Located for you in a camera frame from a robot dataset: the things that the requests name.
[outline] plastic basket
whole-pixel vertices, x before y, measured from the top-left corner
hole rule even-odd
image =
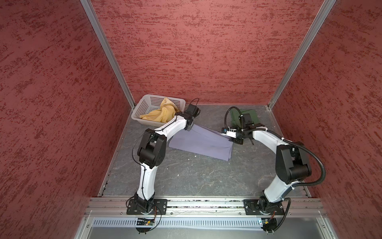
[[[133,120],[138,121],[139,123],[143,125],[161,127],[165,123],[151,121],[151,120],[144,120],[144,119],[141,119],[140,116],[143,114],[148,114],[149,112],[153,110],[159,109],[160,104],[162,103],[163,99],[166,97],[169,100],[171,100],[178,107],[180,111],[185,110],[186,101],[183,99],[173,98],[168,96],[157,96],[154,94],[147,94],[147,95],[144,95],[139,101],[139,103],[136,105],[136,107],[133,110],[133,113],[131,114],[131,118]]]

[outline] gray marble floor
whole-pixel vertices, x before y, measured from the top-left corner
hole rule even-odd
[[[220,131],[230,106],[198,105],[200,115],[195,124]],[[261,123],[277,131],[265,106],[240,106],[254,109]],[[131,148],[147,125],[130,120],[103,195],[134,195],[139,186],[140,166],[131,158]],[[156,196],[258,196],[275,177],[275,155],[262,143],[249,140],[233,145],[232,157],[223,160],[167,147],[166,157],[158,167],[155,179]],[[289,196],[306,196],[297,188]]]

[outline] green cloth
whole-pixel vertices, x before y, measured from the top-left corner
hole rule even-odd
[[[240,109],[242,114],[249,114],[254,124],[260,123],[257,113],[254,109]],[[231,110],[232,126],[240,126],[239,112],[236,109]]]

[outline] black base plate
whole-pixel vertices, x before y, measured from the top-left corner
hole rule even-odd
[[[166,214],[167,210],[167,199],[154,199],[154,205],[160,209],[157,209],[157,215]],[[144,210],[142,210],[134,201],[134,199],[130,199],[129,204],[127,206],[127,215],[154,215],[154,210],[151,210],[148,214],[143,214]]]
[[[244,199],[244,209],[246,215],[264,215],[259,210],[255,209],[255,206],[257,205],[258,200],[257,199]],[[284,208],[280,208],[282,206],[281,202],[279,202],[279,207],[275,210],[275,215],[284,215]]]

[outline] purple cloth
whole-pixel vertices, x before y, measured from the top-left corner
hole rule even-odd
[[[171,148],[202,154],[228,161],[231,158],[233,142],[219,132],[193,125],[190,131],[176,133],[170,143]]]

